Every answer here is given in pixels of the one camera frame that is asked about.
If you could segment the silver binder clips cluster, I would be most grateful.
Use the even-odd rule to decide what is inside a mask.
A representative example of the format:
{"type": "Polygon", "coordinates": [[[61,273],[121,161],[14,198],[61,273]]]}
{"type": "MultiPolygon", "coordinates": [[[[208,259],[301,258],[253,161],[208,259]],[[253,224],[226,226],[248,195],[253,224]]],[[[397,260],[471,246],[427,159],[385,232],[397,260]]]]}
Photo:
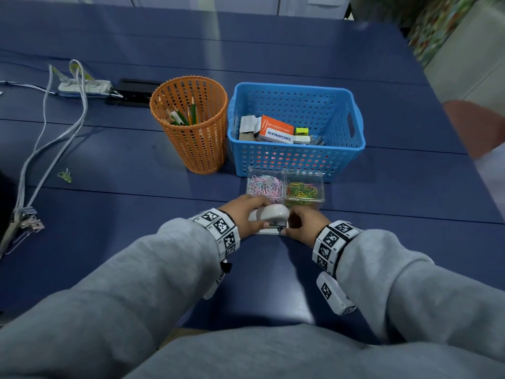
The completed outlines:
{"type": "Polygon", "coordinates": [[[21,210],[15,223],[13,243],[20,243],[32,233],[38,233],[46,228],[32,206],[21,210]]]}

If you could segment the person's right hand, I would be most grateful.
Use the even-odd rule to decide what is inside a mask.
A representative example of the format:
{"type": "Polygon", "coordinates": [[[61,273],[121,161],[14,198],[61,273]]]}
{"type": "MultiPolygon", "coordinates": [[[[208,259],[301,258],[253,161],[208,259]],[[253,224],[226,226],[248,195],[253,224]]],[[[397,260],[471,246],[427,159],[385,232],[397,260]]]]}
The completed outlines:
{"type": "Polygon", "coordinates": [[[331,223],[320,211],[313,209],[307,205],[293,206],[303,207],[304,215],[302,217],[302,238],[291,238],[296,240],[310,249],[313,249],[315,241],[321,231],[331,223]]]}

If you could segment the orange cardboard box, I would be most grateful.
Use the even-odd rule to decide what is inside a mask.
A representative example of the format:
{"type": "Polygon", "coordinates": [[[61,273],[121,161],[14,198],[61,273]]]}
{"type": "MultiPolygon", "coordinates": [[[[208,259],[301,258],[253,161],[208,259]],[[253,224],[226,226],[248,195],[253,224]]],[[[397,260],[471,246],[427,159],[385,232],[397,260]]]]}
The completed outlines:
{"type": "Polygon", "coordinates": [[[271,118],[269,116],[262,115],[260,120],[260,130],[258,134],[266,135],[267,129],[273,129],[289,135],[294,134],[294,126],[287,124],[283,121],[271,118]]]}

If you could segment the person's left forearm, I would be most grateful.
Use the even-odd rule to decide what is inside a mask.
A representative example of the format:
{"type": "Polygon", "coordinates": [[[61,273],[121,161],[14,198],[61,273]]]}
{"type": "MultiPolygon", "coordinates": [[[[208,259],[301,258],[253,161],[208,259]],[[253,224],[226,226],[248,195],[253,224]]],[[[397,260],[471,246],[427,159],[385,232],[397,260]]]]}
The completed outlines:
{"type": "Polygon", "coordinates": [[[224,255],[203,226],[165,223],[2,328],[0,379],[127,375],[210,289],[224,255]]]}

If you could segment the person's grey sweater torso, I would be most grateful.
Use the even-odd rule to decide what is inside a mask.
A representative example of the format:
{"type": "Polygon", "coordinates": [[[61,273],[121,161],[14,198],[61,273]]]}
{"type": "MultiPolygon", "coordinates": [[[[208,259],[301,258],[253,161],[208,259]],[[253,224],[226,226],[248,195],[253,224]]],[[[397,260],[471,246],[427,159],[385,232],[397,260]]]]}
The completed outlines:
{"type": "Polygon", "coordinates": [[[371,346],[312,325],[177,338],[123,379],[505,379],[505,363],[431,343],[371,346]]]}

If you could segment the left wrist marker tracker band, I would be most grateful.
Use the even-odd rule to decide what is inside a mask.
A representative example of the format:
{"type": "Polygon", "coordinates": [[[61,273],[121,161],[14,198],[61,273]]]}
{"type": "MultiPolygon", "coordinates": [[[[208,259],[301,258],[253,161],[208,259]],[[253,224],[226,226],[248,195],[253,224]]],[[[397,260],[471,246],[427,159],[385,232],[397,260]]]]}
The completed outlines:
{"type": "Polygon", "coordinates": [[[216,208],[203,211],[190,217],[189,220],[205,228],[218,246],[221,273],[204,295],[204,299],[209,300],[217,291],[225,275],[232,269],[232,263],[227,260],[227,257],[240,247],[239,230],[227,213],[216,208]]]}

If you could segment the clear two-compartment plastic box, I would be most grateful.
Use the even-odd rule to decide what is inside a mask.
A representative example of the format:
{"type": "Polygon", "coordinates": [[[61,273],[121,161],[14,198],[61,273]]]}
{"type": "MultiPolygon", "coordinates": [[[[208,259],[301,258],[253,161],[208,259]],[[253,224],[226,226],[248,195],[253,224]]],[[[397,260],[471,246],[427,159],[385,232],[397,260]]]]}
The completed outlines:
{"type": "Polygon", "coordinates": [[[286,189],[287,185],[292,183],[292,182],[302,182],[302,183],[310,183],[314,184],[314,186],[318,189],[319,191],[319,200],[317,202],[314,202],[313,204],[307,205],[310,206],[314,209],[319,209],[323,203],[325,202],[325,189],[324,189],[324,181],[323,177],[324,174],[320,172],[306,172],[306,171],[292,171],[292,170],[265,170],[265,169],[258,169],[258,168],[252,168],[249,167],[248,169],[248,174],[247,174],[247,179],[252,177],[253,175],[260,176],[260,175],[270,175],[277,177],[281,179],[283,182],[284,186],[284,191],[283,191],[283,199],[280,202],[273,202],[270,200],[272,203],[281,203],[284,204],[287,208],[291,208],[293,206],[298,206],[298,205],[288,205],[286,203],[286,189]]]}

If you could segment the right wrist marker tracker band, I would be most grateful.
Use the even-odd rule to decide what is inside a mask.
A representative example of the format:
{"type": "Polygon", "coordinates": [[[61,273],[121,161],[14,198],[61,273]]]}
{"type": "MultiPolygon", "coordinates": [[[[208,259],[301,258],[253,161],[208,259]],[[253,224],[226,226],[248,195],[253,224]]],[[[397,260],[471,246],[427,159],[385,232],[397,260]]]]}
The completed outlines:
{"type": "Polygon", "coordinates": [[[352,223],[335,221],[323,228],[312,249],[312,260],[323,270],[316,280],[319,292],[339,316],[356,309],[337,282],[336,270],[345,247],[361,232],[362,229],[352,223]]]}

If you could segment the white stapler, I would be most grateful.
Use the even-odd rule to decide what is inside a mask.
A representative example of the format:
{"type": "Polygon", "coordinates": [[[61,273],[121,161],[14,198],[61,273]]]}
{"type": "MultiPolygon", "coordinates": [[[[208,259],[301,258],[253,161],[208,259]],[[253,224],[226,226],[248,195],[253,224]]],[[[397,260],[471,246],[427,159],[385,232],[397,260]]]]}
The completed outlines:
{"type": "Polygon", "coordinates": [[[289,227],[289,209],[280,203],[261,207],[253,210],[249,215],[249,221],[268,222],[269,227],[257,232],[259,235],[279,235],[283,229],[289,227]]]}

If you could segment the blue perforated plastic basket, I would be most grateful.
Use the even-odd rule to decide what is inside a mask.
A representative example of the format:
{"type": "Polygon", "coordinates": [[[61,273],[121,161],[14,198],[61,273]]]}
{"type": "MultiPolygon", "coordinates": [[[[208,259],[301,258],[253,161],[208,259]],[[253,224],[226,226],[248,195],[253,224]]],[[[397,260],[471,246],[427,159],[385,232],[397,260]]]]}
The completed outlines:
{"type": "Polygon", "coordinates": [[[240,177],[252,167],[321,172],[325,182],[333,182],[366,146],[361,111],[345,88],[241,82],[228,106],[228,122],[231,157],[240,177]],[[323,145],[239,140],[240,120],[247,115],[308,128],[323,145]]]}

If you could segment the colourful patterned cloth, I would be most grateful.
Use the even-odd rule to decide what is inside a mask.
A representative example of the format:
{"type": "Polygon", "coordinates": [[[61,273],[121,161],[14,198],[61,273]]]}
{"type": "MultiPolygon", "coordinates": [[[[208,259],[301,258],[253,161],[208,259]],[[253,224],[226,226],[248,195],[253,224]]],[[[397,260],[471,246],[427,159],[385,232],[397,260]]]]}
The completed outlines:
{"type": "Polygon", "coordinates": [[[408,45],[423,68],[479,0],[429,0],[407,35],[408,45]]]}

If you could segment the black flat device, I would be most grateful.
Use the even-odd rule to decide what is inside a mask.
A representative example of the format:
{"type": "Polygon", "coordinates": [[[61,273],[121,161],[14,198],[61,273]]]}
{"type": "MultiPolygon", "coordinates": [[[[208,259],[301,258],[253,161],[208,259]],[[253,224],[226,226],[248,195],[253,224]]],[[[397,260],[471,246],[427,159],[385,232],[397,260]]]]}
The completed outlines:
{"type": "Polygon", "coordinates": [[[112,87],[111,94],[104,101],[111,106],[149,108],[152,94],[162,83],[123,78],[112,87]]]}

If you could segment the reddish-brown chair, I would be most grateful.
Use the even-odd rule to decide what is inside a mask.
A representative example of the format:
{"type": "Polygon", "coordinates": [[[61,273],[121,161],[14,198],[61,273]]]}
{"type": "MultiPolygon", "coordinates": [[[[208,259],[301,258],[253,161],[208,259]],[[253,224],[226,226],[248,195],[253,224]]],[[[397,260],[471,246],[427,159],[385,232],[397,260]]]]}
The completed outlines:
{"type": "Polygon", "coordinates": [[[505,143],[505,116],[470,101],[446,101],[442,106],[472,159],[505,143]]]}

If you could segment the white and blue box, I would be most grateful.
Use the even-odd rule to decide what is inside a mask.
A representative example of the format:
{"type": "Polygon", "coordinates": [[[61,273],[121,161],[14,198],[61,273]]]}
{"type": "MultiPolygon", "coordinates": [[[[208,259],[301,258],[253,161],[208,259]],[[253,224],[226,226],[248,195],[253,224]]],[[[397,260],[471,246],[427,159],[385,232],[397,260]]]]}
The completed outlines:
{"type": "Polygon", "coordinates": [[[284,131],[279,131],[272,127],[267,127],[265,130],[258,132],[255,136],[256,141],[275,142],[283,144],[294,144],[294,136],[284,131]]]}

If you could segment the wrist marker tracker band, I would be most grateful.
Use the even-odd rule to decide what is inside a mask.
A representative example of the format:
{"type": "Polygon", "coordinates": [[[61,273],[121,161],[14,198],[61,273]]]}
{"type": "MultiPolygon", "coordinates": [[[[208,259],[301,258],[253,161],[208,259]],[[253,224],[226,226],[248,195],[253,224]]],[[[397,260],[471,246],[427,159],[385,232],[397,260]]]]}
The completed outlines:
{"type": "Polygon", "coordinates": [[[323,270],[316,280],[319,292],[339,316],[356,309],[337,282],[336,270],[345,247],[361,232],[362,229],[352,223],[335,221],[323,228],[312,249],[312,260],[323,270]]]}
{"type": "Polygon", "coordinates": [[[216,208],[203,211],[190,217],[189,220],[205,228],[218,246],[221,273],[204,295],[204,299],[209,300],[217,291],[225,275],[232,269],[232,263],[227,260],[227,257],[240,247],[239,230],[227,213],[216,208]]]}

